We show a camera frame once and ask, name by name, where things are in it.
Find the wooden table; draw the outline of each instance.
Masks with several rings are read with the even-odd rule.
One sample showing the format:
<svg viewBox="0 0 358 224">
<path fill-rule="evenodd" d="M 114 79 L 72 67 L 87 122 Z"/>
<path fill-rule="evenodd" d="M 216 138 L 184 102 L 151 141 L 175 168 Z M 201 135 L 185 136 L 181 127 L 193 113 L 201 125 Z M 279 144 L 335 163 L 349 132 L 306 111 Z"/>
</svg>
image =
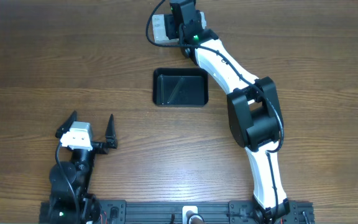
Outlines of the wooden table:
<svg viewBox="0 0 358 224">
<path fill-rule="evenodd" d="M 178 49 L 147 42 L 157 3 L 0 0 L 0 222 L 38 221 L 54 133 L 73 110 L 96 140 L 115 117 L 119 149 L 97 157 L 89 190 L 99 198 L 251 199 L 249 161 L 212 78 L 203 108 L 152 103 L 156 68 L 195 67 Z M 358 223 L 358 1 L 199 0 L 197 7 L 241 65 L 277 85 L 288 197 L 314 202 L 318 223 Z"/>
</svg>

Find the cable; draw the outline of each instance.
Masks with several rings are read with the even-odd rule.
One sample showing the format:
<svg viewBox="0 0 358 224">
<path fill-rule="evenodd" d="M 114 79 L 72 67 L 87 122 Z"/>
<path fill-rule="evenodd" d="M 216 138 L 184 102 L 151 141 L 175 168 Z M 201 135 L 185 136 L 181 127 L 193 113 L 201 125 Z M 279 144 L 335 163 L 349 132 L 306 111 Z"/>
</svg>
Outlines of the cable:
<svg viewBox="0 0 358 224">
<path fill-rule="evenodd" d="M 74 223 L 78 223 L 79 219 L 80 219 L 80 204 L 78 203 L 78 199 L 75 196 L 74 190 L 73 190 L 73 186 L 71 186 L 70 181 L 68 180 L 68 177 L 66 175 L 66 173 L 63 170 L 63 166 L 60 163 L 59 160 L 59 151 L 60 151 L 60 147 L 62 146 L 61 142 L 59 141 L 59 144 L 56 147 L 56 153 L 55 153 L 55 160 L 56 160 L 56 164 L 59 168 L 60 174 L 62 175 L 62 177 L 66 180 L 67 184 L 68 184 L 68 188 L 70 189 L 70 193 L 73 196 L 73 200 L 74 200 L 74 204 L 75 204 L 75 211 L 76 211 L 76 217 L 75 217 L 75 221 Z"/>
<path fill-rule="evenodd" d="M 273 182 L 273 189 L 274 189 L 274 196 L 276 197 L 276 212 L 274 213 L 272 223 L 274 224 L 276 222 L 276 216 L 278 213 L 278 193 L 276 188 L 276 181 L 274 180 L 274 173 L 273 173 L 273 165 L 272 160 L 270 158 L 270 153 L 266 152 L 267 160 L 268 160 L 268 166 L 270 167 L 270 174 L 272 175 L 272 182 Z"/>
<path fill-rule="evenodd" d="M 275 153 L 275 152 L 278 152 L 281 147 L 283 146 L 283 142 L 284 142 L 284 127 L 283 127 L 283 123 L 282 123 L 282 120 L 280 118 L 280 116 L 278 115 L 277 113 L 277 110 L 274 108 L 272 102 L 270 102 L 270 100 L 265 96 L 265 93 L 260 89 L 258 88 L 256 85 L 254 85 L 253 83 L 251 83 L 250 81 L 246 80 L 238 71 L 237 69 L 234 67 L 234 65 L 221 53 L 219 52 L 218 50 L 214 50 L 214 49 L 211 49 L 209 47 L 204 47 L 204 46 L 201 46 L 201 45 L 190 45 L 190 44 L 175 44 L 175 45 L 167 45 L 167 44 L 157 44 L 156 42 L 152 41 L 149 37 L 149 27 L 150 27 L 150 23 L 151 23 L 151 20 L 153 18 L 153 15 L 155 14 L 155 12 L 157 11 L 157 9 L 165 2 L 165 0 L 161 0 L 161 2 L 154 8 L 153 12 L 151 13 L 149 19 L 147 20 L 147 24 L 146 24 L 146 38 L 147 40 L 154 46 L 157 46 L 157 47 L 168 47 L 168 48 L 191 48 L 191 49 L 204 49 L 204 50 L 208 50 L 210 52 L 213 52 L 215 53 L 216 55 L 220 56 L 225 62 L 227 65 L 229 65 L 233 71 L 236 73 L 236 75 L 240 78 L 241 81 L 245 82 L 246 84 L 248 84 L 251 88 L 253 88 L 267 103 L 268 105 L 271 107 L 271 109 L 273 110 L 274 112 L 274 115 L 278 121 L 278 127 L 280 128 L 280 140 L 278 142 L 278 146 L 276 149 L 274 150 L 268 150 L 267 152 L 269 153 Z"/>
</svg>

